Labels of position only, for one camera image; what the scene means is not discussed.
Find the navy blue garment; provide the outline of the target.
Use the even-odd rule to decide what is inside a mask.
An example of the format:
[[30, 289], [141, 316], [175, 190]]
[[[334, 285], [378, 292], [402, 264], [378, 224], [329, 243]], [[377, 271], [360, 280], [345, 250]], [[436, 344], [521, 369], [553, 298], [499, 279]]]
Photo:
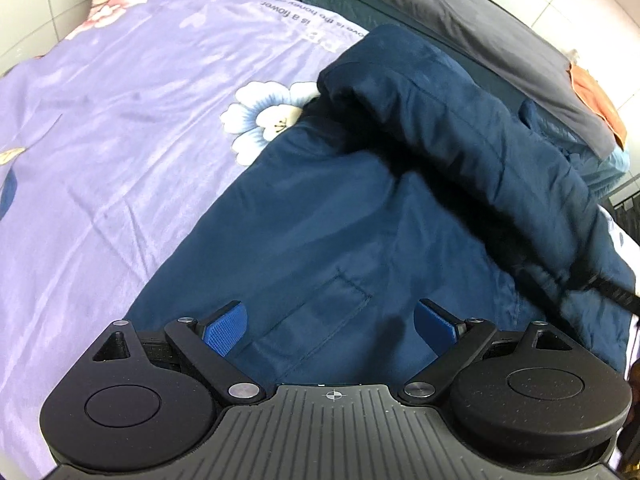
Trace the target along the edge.
[[588, 286], [634, 286], [590, 189], [535, 126], [445, 52], [385, 25], [318, 78], [318, 96], [157, 270], [138, 330], [232, 300], [229, 361], [264, 386], [400, 384], [434, 352], [413, 312], [524, 330], [550, 318], [623, 370], [631, 316]]

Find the light blue bedding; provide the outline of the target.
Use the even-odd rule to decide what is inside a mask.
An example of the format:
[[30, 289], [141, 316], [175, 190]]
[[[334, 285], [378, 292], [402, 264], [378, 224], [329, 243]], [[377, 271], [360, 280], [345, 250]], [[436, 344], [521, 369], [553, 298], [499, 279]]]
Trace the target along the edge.
[[614, 148], [608, 157], [600, 159], [588, 146], [582, 146], [568, 160], [595, 198], [612, 192], [630, 169], [630, 157], [621, 148]]

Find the purple floral bed sheet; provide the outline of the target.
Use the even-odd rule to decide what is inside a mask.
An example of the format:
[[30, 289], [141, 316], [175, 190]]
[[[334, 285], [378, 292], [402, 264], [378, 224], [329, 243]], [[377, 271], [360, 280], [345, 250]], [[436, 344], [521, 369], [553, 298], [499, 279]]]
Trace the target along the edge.
[[1, 454], [54, 466], [44, 400], [360, 40], [295, 0], [94, 0], [1, 81]]

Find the orange cloth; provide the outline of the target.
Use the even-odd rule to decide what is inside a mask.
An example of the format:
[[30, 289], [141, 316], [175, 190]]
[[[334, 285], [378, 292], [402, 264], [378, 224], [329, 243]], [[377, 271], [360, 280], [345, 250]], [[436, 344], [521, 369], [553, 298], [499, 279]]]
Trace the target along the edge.
[[623, 119], [620, 118], [614, 103], [600, 84], [591, 76], [588, 70], [575, 63], [570, 63], [568, 76], [570, 76], [570, 84], [578, 99], [604, 121], [605, 125], [611, 130], [616, 144], [623, 150], [628, 136], [626, 126]]

